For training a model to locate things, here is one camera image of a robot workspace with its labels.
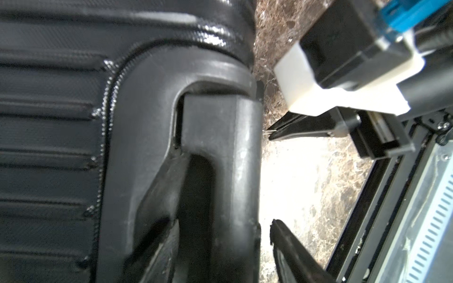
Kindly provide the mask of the black ribbed hard-shell suitcase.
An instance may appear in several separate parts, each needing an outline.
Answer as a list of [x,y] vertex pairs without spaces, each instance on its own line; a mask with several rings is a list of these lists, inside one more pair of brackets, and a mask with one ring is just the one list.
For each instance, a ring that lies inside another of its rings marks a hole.
[[256,283],[255,1],[1,2],[1,281]]

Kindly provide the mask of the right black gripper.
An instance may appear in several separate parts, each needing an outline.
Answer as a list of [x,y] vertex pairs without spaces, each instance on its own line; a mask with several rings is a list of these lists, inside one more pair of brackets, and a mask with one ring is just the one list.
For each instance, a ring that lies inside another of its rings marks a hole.
[[445,146],[453,140],[453,108],[400,120],[393,114],[335,107],[319,116],[287,112],[268,128],[270,141],[299,137],[346,137],[350,134],[359,156],[372,160],[415,151],[415,129],[420,126]]

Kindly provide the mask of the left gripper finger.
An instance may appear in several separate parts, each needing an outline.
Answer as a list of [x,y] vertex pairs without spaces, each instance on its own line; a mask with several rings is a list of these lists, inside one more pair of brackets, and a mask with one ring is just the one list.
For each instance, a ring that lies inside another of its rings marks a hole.
[[283,221],[279,219],[272,221],[270,241],[273,245],[279,282],[335,282],[335,279],[316,262]]

